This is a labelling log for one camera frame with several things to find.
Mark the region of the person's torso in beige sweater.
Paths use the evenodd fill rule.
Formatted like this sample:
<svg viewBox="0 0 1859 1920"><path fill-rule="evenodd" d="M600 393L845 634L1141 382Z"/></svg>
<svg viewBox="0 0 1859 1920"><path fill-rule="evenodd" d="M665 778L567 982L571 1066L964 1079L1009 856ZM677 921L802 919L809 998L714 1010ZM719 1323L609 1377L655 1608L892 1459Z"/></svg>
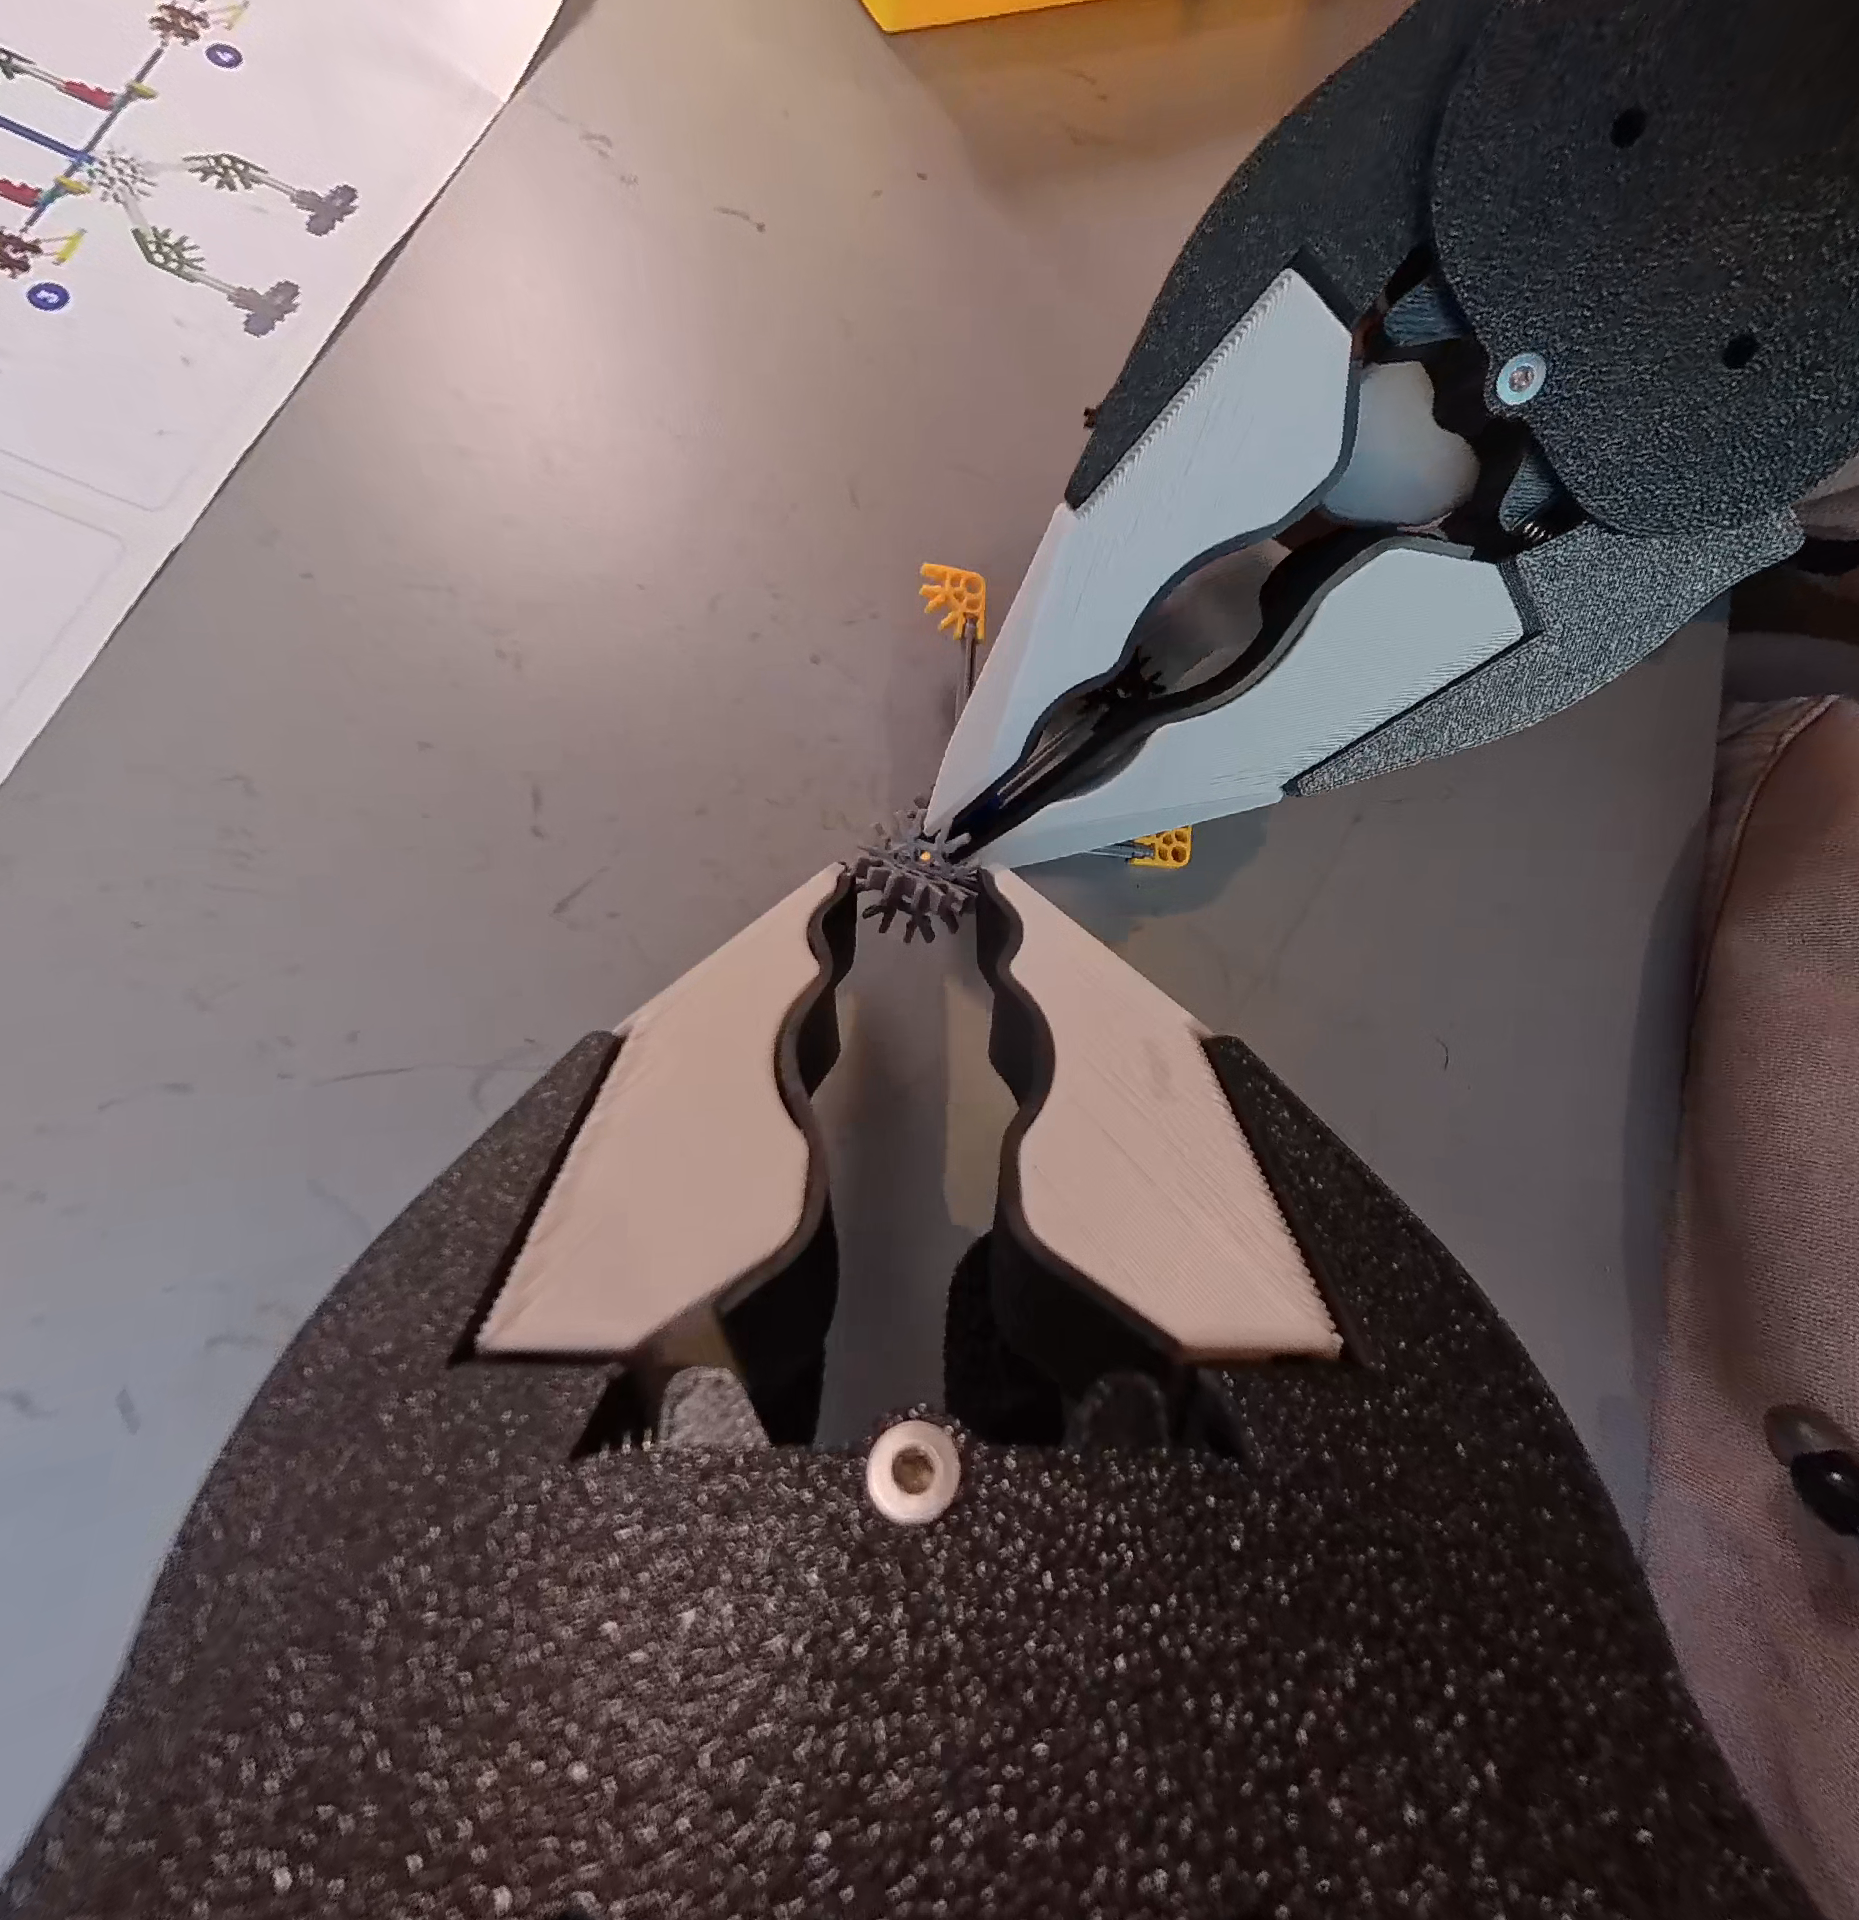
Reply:
<svg viewBox="0 0 1859 1920"><path fill-rule="evenodd" d="M1859 1537L1765 1413L1859 1448L1859 457L1734 612L1686 1045L1645 1562L1780 1852L1859 1916Z"/></svg>

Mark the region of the multicolour rod and connector assembly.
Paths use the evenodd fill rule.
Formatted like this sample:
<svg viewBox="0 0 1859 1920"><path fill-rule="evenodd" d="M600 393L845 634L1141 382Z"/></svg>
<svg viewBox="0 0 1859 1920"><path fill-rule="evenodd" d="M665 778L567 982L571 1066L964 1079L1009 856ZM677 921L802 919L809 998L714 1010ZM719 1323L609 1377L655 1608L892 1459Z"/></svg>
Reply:
<svg viewBox="0 0 1859 1920"><path fill-rule="evenodd" d="M955 638L960 652L964 668L956 713L964 715L990 659L988 580L974 568L922 564L917 592L923 612L936 621L938 633ZM1138 869L1182 872L1193 861L1193 836L1193 829L1182 826L1119 841L1093 849L1092 856Z"/></svg>

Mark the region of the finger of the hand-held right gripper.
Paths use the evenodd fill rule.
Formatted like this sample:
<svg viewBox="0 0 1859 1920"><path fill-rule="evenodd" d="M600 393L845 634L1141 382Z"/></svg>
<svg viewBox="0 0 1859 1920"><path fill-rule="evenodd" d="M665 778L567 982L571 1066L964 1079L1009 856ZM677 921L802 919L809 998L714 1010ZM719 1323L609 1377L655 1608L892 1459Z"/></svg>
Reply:
<svg viewBox="0 0 1859 1920"><path fill-rule="evenodd" d="M1278 274L1086 501L1058 506L950 736L927 827L1000 781L1042 717L1119 668L1163 588L1300 517L1351 440L1351 328Z"/></svg>
<svg viewBox="0 0 1859 1920"><path fill-rule="evenodd" d="M1271 806L1283 785L1514 645L1514 564L1436 540L1380 540L1292 612L1265 616L1224 668L1153 697L1112 753L998 826L972 859L1027 867Z"/></svg>

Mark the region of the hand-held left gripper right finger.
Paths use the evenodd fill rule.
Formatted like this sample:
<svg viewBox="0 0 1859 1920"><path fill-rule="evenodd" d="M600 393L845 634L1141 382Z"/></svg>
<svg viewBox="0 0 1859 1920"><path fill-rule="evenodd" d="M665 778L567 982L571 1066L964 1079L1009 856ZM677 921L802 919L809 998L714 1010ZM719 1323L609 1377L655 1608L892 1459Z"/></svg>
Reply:
<svg viewBox="0 0 1859 1920"><path fill-rule="evenodd" d="M1013 1101L976 1243L976 1434L1223 1444L1227 1380L1341 1377L1335 1296L1223 1037L1002 869L976 960Z"/></svg>

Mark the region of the white toy instruction sheet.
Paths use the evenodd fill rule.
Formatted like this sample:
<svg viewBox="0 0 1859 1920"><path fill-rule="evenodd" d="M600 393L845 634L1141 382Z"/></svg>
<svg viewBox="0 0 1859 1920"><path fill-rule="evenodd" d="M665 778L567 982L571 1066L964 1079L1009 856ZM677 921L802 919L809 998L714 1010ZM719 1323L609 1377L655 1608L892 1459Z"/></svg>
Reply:
<svg viewBox="0 0 1859 1920"><path fill-rule="evenodd" d="M0 2L0 785L555 2Z"/></svg>

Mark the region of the yellow plastic bin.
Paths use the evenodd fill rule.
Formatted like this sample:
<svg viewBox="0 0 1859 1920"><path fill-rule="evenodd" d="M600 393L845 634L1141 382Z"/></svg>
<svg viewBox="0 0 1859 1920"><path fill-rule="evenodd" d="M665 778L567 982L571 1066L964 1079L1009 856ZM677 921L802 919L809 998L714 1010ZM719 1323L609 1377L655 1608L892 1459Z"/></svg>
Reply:
<svg viewBox="0 0 1859 1920"><path fill-rule="evenodd" d="M1085 2L1060 0L867 0L862 2L872 22L887 36L922 33L945 27L1002 19L1042 12L1064 12Z"/></svg>

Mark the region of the grey connector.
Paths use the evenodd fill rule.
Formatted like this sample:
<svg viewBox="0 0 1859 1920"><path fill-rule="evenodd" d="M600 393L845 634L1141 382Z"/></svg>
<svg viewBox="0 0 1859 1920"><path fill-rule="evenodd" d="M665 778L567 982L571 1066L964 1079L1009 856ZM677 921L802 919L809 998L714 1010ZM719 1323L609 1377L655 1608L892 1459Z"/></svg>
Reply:
<svg viewBox="0 0 1859 1920"><path fill-rule="evenodd" d="M981 899L974 867L951 859L943 838L925 827L927 798L892 815L872 831L851 864L862 919L904 941L934 942L938 930L956 934Z"/></svg>

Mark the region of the black drawstring with toggle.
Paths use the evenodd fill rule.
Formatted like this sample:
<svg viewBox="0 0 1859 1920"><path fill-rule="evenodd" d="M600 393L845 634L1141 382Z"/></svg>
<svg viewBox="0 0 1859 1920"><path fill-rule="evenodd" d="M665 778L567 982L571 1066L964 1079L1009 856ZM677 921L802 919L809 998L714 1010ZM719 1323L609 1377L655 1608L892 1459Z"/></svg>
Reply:
<svg viewBox="0 0 1859 1920"><path fill-rule="evenodd" d="M1848 1432L1811 1405L1775 1405L1761 1427L1801 1504L1832 1532L1859 1537L1859 1448Z"/></svg>

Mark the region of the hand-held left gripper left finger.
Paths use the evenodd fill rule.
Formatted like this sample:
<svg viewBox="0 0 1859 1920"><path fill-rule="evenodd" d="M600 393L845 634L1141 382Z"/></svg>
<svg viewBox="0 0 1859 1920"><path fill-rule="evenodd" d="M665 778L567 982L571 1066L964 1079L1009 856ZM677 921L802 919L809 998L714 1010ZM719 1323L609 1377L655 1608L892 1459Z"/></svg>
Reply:
<svg viewBox="0 0 1859 1920"><path fill-rule="evenodd" d="M824 867L646 999L513 1234L469 1354L616 1362L646 1412L716 1369L811 1444L839 1298L815 1092L841 1056L855 884Z"/></svg>

